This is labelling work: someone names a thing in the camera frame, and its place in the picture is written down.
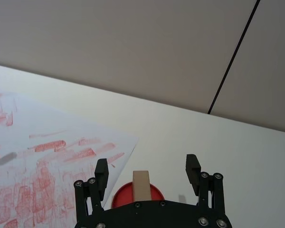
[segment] red lid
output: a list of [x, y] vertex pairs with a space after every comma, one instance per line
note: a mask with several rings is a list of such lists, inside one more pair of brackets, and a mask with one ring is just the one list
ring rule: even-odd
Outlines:
[[[152, 200], [164, 200], [162, 193], [152, 184], [150, 184]], [[133, 202], [132, 182], [123, 185], [114, 195], [112, 208], [117, 208]]]

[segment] black line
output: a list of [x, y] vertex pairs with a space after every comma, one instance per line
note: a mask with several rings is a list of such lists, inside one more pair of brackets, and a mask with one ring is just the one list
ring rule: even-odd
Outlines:
[[228, 67], [227, 67], [227, 69], [226, 69], [226, 71], [225, 71], [225, 74], [224, 74], [224, 76], [223, 76], [223, 79], [222, 79], [222, 81], [221, 81], [220, 84], [219, 84], [217, 93], [216, 93], [215, 96], [214, 96], [214, 99], [213, 99], [213, 101], [212, 101], [212, 103], [211, 103], [211, 106], [210, 106], [210, 109], [209, 109], [209, 111], [208, 111], [208, 114], [211, 113], [212, 108], [213, 108], [213, 106], [214, 106], [214, 103], [215, 103], [215, 101], [216, 101], [217, 98], [218, 98], [218, 95], [219, 95], [219, 93], [220, 93], [220, 90], [222, 89], [222, 86], [223, 86], [223, 84], [224, 84], [224, 82], [225, 82], [225, 79], [226, 79], [226, 77], [227, 77], [227, 74], [228, 74], [228, 72], [229, 72], [229, 70], [230, 70], [230, 68], [231, 68], [231, 65], [232, 65], [232, 63], [233, 63], [233, 60], [235, 59], [235, 57], [236, 57], [236, 55], [237, 55], [239, 46], [241, 46], [241, 43], [242, 43], [242, 41], [243, 41], [243, 39], [244, 39], [244, 36], [245, 36], [245, 34], [246, 34], [246, 32], [247, 32], [247, 29], [248, 29], [248, 27], [249, 27], [249, 25], [250, 25], [250, 22], [251, 22], [251, 20], [252, 20], [252, 18], [253, 18], [253, 15], [255, 14], [255, 12], [256, 12], [256, 10], [257, 10], [257, 7], [258, 7], [258, 4], [259, 4], [259, 3], [260, 3], [260, 0], [256, 0], [255, 6], [254, 6], [254, 8], [252, 9], [252, 12], [251, 12], [251, 14], [250, 14], [250, 17], [249, 17], [249, 19], [248, 19], [248, 21], [247, 21], [247, 24], [246, 24], [246, 26], [245, 26], [245, 28], [244, 28], [244, 30], [243, 30], [243, 33], [242, 33], [242, 35], [241, 35], [241, 38], [240, 38], [239, 41], [238, 41], [237, 47], [236, 47], [236, 49], [235, 49], [235, 51], [234, 51], [234, 53], [233, 53], [233, 55], [232, 55], [232, 58], [231, 58], [231, 60], [230, 60], [230, 62], [229, 62], [229, 64], [228, 64]]

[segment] red round object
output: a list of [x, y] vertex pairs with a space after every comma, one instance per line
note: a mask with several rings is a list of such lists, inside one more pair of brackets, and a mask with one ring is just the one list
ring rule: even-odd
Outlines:
[[[133, 203], [132, 182], [123, 185], [114, 195], [111, 208], [117, 208], [129, 203]], [[161, 191], [157, 187], [150, 184], [152, 200], [165, 200]]]

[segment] table surface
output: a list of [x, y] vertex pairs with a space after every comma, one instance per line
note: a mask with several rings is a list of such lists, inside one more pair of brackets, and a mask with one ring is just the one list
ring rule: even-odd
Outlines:
[[186, 154], [224, 175], [226, 215], [235, 228], [285, 227], [285, 133], [0, 66], [0, 90], [139, 137], [105, 206], [148, 170], [165, 199], [196, 204]]

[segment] white paper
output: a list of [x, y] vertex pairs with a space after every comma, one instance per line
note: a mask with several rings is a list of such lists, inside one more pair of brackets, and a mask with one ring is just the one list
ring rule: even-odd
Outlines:
[[107, 158], [104, 205], [136, 143], [21, 95], [0, 93], [0, 227], [73, 228], [74, 181], [93, 177], [97, 160]]

